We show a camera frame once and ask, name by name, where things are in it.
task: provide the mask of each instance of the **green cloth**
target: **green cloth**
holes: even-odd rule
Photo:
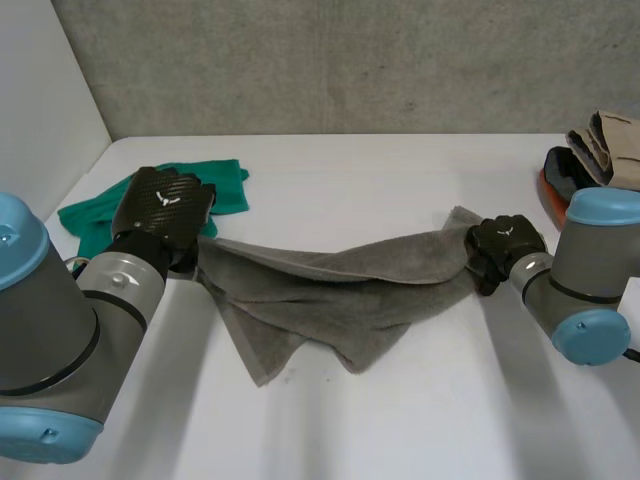
[[[178,173],[195,174],[202,183],[216,186],[216,202],[212,214],[238,213],[249,210],[242,182],[249,172],[240,168],[238,160],[211,160],[199,163],[166,163],[158,170],[175,168]],[[76,203],[58,210],[60,223],[72,235],[80,237],[78,255],[93,258],[111,243],[111,220],[129,186],[131,177],[118,182],[106,192],[91,200]],[[202,228],[201,235],[215,237],[218,233],[213,220]]]

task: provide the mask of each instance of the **concrete wall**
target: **concrete wall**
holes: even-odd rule
[[[640,3],[54,0],[114,138],[640,117]]]
[[[48,0],[0,0],[0,191],[47,218],[111,143]]]

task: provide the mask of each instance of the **cable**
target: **cable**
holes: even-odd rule
[[[634,350],[633,348],[627,348],[622,356],[628,358],[629,360],[633,360],[634,362],[640,363],[640,352]]]

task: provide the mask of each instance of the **towel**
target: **towel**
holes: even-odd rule
[[[456,207],[443,230],[338,253],[200,237],[197,281],[213,296],[251,378],[261,386],[307,339],[366,370],[413,322],[475,289],[465,236],[480,217]]]
[[[597,111],[567,144],[598,185],[640,190],[640,121]]]
[[[211,209],[212,214],[238,213],[249,209],[242,187],[242,182],[249,178],[249,172],[240,168],[238,160],[167,163],[156,168],[173,168],[178,173],[196,175],[202,183],[215,184],[216,202]],[[125,178],[91,200],[58,211],[60,223],[72,235],[80,237],[78,256],[93,258],[111,244],[111,220],[130,179],[131,177]],[[200,233],[206,237],[217,235],[218,230],[211,218]]]

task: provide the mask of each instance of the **table surface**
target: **table surface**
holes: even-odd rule
[[[526,215],[558,232],[536,175],[561,135],[131,138],[113,144],[62,205],[143,165],[238,158],[251,210],[222,237],[338,251],[440,228],[455,205]],[[63,257],[78,242],[54,215]],[[621,311],[640,328],[637,286]],[[169,281],[89,456],[69,466],[0,461],[3,480],[637,478],[640,365],[577,367],[502,287],[420,322],[373,367],[347,373],[307,342],[257,388],[208,293]]]

